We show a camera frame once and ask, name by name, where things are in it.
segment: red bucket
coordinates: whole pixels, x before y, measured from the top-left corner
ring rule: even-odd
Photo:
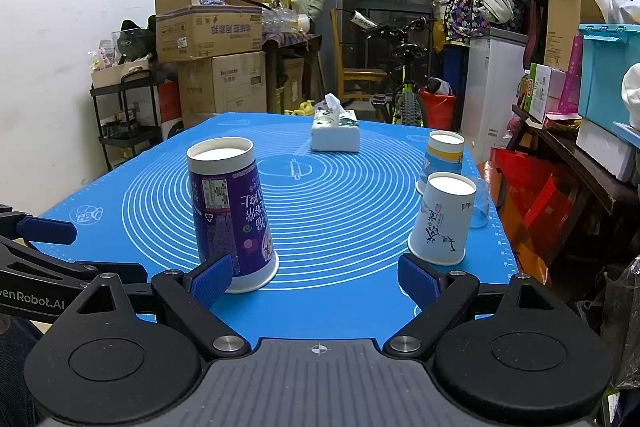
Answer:
[[[427,110],[427,126],[431,129],[450,131],[453,113],[456,108],[456,97],[453,94],[433,94],[425,87],[418,91],[424,108]]]

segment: chair seat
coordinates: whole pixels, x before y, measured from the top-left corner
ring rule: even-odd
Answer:
[[[353,68],[344,70],[345,80],[382,80],[386,77],[386,71],[367,70],[366,68]]]

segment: nutrition label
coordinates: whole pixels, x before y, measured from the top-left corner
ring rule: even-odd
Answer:
[[[226,180],[203,180],[202,191],[206,208],[214,210],[231,210]]]

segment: blue table mat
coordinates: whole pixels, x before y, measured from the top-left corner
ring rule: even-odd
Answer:
[[[398,285],[398,256],[418,212],[428,129],[360,122],[360,153],[310,151],[311,118],[226,113],[142,153],[44,214],[70,220],[69,246],[37,244],[66,261],[141,263],[149,276],[193,269],[198,252],[186,150],[204,139],[254,142],[280,269],[265,288],[225,295],[212,311],[255,346],[259,337],[374,338],[380,345],[419,309]],[[478,176],[465,150],[462,172]],[[482,282],[517,272],[493,203],[455,267]]]

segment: person's leg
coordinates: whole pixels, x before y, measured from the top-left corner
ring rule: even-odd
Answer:
[[[41,420],[24,382],[24,360],[41,337],[29,321],[0,315],[0,427],[34,427]]]

